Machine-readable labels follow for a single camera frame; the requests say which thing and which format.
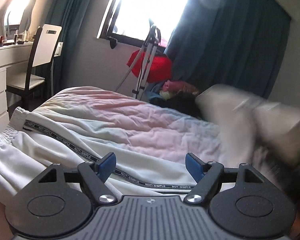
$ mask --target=bedspread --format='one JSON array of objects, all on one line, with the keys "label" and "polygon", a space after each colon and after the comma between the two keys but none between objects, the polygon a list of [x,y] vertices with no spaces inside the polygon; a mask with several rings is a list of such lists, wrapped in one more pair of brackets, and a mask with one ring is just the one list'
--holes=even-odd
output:
[{"label": "bedspread", "polygon": [[217,125],[95,87],[63,90],[34,112],[88,145],[98,142],[178,163],[188,152],[204,161],[221,155]]}]

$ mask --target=chair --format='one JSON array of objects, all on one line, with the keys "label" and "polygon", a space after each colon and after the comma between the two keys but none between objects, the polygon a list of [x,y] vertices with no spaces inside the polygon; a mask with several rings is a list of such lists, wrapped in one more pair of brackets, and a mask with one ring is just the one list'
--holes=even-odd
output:
[{"label": "chair", "polygon": [[48,24],[39,28],[30,52],[27,72],[7,77],[7,91],[21,96],[22,107],[26,110],[29,110],[30,95],[46,85],[44,78],[31,74],[32,68],[46,63],[51,68],[61,30],[61,26]]}]

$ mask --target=floor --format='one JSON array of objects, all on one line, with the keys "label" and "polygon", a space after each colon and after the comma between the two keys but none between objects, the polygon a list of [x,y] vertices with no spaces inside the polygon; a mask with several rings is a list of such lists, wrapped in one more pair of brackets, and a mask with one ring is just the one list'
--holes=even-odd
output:
[{"label": "floor", "polygon": [[[31,98],[29,100],[29,111],[32,112],[34,109],[38,108],[40,105],[42,105],[45,101],[42,98]],[[17,103],[13,104],[12,106],[8,107],[8,113],[9,113],[9,118],[11,119],[12,114],[14,110],[18,107],[21,106],[21,101],[18,101]]]}]

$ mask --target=chair leg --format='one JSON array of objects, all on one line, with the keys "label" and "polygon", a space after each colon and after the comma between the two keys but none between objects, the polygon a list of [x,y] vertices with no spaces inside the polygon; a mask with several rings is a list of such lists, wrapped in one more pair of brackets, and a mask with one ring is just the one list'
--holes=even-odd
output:
[{"label": "chair leg", "polygon": [[22,108],[29,111],[29,96],[23,96],[21,98]]}]

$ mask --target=white dresser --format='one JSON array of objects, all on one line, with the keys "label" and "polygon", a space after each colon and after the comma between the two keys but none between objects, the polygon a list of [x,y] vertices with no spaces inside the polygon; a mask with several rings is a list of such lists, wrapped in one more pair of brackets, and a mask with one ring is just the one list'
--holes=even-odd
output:
[{"label": "white dresser", "polygon": [[0,132],[9,123],[9,114],[7,112],[7,96],[6,96],[6,73],[8,67],[26,64],[29,60],[32,43],[23,45],[11,45],[0,48]]}]

